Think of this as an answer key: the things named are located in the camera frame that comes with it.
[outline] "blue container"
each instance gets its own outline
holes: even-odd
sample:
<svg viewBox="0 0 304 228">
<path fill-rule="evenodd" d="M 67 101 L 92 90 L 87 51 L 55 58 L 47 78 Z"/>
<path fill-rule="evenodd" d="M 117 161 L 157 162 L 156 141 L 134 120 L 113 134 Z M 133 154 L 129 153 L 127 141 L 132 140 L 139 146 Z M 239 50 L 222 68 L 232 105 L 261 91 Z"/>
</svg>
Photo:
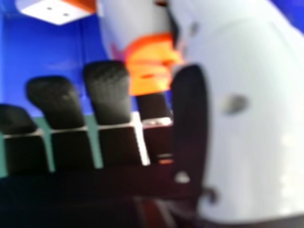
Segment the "blue container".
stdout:
<svg viewBox="0 0 304 228">
<path fill-rule="evenodd" d="M 304 0 L 272 0 L 304 31 Z M 36 76 L 62 75 L 79 91 L 85 114 L 92 109 L 82 69 L 106 60 L 97 16 L 55 26 L 17 12 L 14 0 L 0 0 L 0 102 L 18 105 L 41 116 L 25 96 L 25 83 Z"/>
</svg>

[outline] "white power socket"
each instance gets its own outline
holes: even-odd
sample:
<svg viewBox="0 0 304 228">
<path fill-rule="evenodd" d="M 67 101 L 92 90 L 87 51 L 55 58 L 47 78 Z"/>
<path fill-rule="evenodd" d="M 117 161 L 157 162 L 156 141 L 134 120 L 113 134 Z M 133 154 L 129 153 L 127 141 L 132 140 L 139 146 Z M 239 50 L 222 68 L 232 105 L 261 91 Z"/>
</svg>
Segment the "white power socket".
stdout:
<svg viewBox="0 0 304 228">
<path fill-rule="evenodd" d="M 64 25 L 92 14 L 63 0 L 16 0 L 16 6 L 22 14 L 55 25 Z"/>
</svg>

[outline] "green surface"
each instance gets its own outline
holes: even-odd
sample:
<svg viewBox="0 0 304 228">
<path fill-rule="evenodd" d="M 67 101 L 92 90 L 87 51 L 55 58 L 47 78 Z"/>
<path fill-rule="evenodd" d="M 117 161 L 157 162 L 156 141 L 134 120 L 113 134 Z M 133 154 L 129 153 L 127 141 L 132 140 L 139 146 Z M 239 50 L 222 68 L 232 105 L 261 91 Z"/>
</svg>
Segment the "green surface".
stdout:
<svg viewBox="0 0 304 228">
<path fill-rule="evenodd" d="M 94 163 L 96 168 L 102 168 L 102 158 L 100 153 L 100 148 L 98 145 L 98 132 L 96 127 L 96 122 L 94 116 L 86 116 L 85 118 L 86 125 L 88 126 L 88 134 L 90 137 L 92 145 L 92 154 L 94 158 Z M 44 132 L 44 140 L 47 149 L 47 159 L 50 167 L 50 171 L 54 172 L 54 162 L 52 157 L 52 145 L 50 138 L 50 128 L 48 127 L 47 122 L 44 118 L 35 118 L 35 122 Z M 5 155 L 4 155 L 4 140 L 3 137 L 0 137 L 0 177 L 5 177 L 7 175 L 6 166 L 5 166 Z"/>
</svg>

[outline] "white casing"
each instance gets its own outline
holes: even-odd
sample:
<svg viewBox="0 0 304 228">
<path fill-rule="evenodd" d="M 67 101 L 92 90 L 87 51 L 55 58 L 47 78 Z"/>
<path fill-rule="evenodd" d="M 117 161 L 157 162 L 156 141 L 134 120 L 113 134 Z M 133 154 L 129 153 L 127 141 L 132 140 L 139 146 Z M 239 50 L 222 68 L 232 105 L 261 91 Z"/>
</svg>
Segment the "white casing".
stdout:
<svg viewBox="0 0 304 228">
<path fill-rule="evenodd" d="M 155 0 L 97 0 L 103 44 L 112 57 L 111 44 L 123 51 L 138 39 L 170 31 L 166 8 Z"/>
<path fill-rule="evenodd" d="M 55 25 L 64 25 L 91 15 L 62 0 L 15 0 L 17 9 L 25 15 Z"/>
<path fill-rule="evenodd" d="M 304 39 L 268 0 L 170 0 L 178 47 L 209 92 L 199 213 L 223 224 L 304 214 Z M 229 115 L 227 98 L 248 100 Z"/>
</svg>

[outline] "blue surface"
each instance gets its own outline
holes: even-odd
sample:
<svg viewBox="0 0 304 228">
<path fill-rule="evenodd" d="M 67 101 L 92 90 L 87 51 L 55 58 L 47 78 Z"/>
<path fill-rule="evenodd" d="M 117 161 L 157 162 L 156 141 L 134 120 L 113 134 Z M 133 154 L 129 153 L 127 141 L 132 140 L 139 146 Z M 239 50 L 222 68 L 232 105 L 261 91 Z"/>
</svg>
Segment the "blue surface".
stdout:
<svg viewBox="0 0 304 228">
<path fill-rule="evenodd" d="M 272 1 L 304 31 L 304 0 Z M 76 85 L 84 113 L 91 114 L 82 69 L 86 63 L 107 59 L 97 17 L 55 26 L 19 14 L 14 0 L 0 0 L 0 10 L 0 102 L 41 116 L 25 97 L 25 83 L 36 76 L 62 75 Z"/>
</svg>

